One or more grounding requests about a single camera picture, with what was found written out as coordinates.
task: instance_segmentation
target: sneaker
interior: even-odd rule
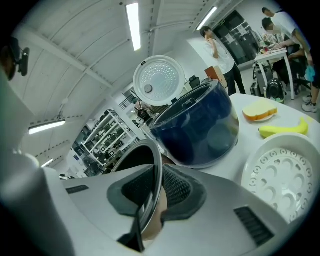
[[[305,112],[313,112],[316,113],[317,112],[317,104],[313,104],[311,103],[311,101],[309,101],[307,104],[303,104],[302,105],[302,109]]]
[[[308,96],[304,96],[302,100],[304,103],[309,103],[311,101],[311,94],[309,94]]]

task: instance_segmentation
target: blue inner pot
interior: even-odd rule
[[[239,121],[226,90],[213,80],[184,95],[149,128],[181,165],[206,168],[235,146]]]

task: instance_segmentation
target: white countertop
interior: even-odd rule
[[[248,122],[242,113],[242,109],[260,98],[245,94],[234,94],[230,98],[239,118],[240,129],[238,143],[214,166],[200,169],[199,171],[232,180],[240,184],[242,172],[249,155],[263,144],[264,139],[258,131],[259,127],[265,125],[294,127],[299,124],[300,117],[303,117],[309,124],[307,136],[320,152],[320,123],[308,115],[284,104],[272,101],[278,109],[276,115],[265,122]]]
[[[267,51],[264,54],[260,54],[257,57],[255,57],[255,61],[267,61],[267,60],[271,60],[274,58],[281,58],[284,55],[286,55],[287,50],[286,49],[279,49],[279,50],[274,50],[274,51]]]

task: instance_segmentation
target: banana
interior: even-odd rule
[[[265,125],[259,128],[259,133],[264,138],[279,133],[299,133],[306,135],[308,132],[308,127],[308,123],[304,120],[303,117],[300,117],[300,124],[296,127],[277,127]]]

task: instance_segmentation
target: rice cooker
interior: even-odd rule
[[[180,97],[185,74],[167,56],[152,56],[135,70],[133,88],[143,102],[169,108],[150,125],[159,144],[181,166],[207,168],[237,143],[239,120],[218,80],[208,81]]]

